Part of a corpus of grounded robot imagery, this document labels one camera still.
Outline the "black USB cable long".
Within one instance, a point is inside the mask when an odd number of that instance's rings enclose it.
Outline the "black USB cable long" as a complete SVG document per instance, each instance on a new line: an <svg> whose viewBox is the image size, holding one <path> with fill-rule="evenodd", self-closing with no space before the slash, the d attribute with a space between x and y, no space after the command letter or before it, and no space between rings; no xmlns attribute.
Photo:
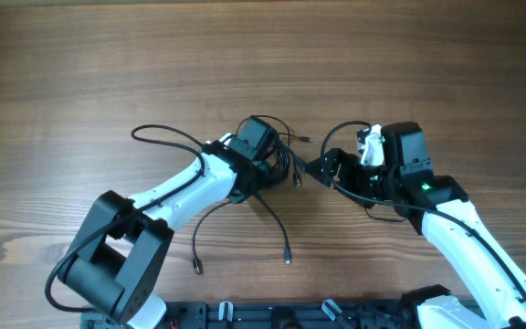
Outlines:
<svg viewBox="0 0 526 329"><path fill-rule="evenodd" d="M273 219L279 226L279 229L283 237L283 242L284 242L284 249L283 249L284 261L286 264L291 264L292 254L291 254L291 248L289 244L289 235L283 225L283 222L279 219L279 217L274 212L274 210L268 205L268 203L262 198L260 194L255 194L254 197L263 206L263 208L265 208L269 212L269 214L273 217Z"/></svg>

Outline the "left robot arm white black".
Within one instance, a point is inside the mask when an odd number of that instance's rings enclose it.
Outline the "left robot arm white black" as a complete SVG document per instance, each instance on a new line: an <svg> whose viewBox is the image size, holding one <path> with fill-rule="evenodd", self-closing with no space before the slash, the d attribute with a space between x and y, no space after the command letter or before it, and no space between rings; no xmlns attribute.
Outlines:
<svg viewBox="0 0 526 329"><path fill-rule="evenodd" d="M129 197L99 196L67 254L50 273L120 326L155 328L166 303L153 291L174 232L206 207L241 203L265 184L266 157L278 135L251 116L242 129L202 143L195 160L159 186Z"/></svg>

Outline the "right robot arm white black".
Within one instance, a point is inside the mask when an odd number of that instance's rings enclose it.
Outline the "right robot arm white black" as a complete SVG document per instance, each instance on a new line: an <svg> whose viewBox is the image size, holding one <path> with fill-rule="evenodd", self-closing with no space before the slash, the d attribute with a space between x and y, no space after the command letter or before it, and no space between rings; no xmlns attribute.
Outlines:
<svg viewBox="0 0 526 329"><path fill-rule="evenodd" d="M356 124L357 154L323 145L306 172L366 209L392 207L443 254L480 309L474 313L445 287L429 286L403 296L407 326L526 328L526 274L492 237L458 182L435 175L420 126Z"/></svg>

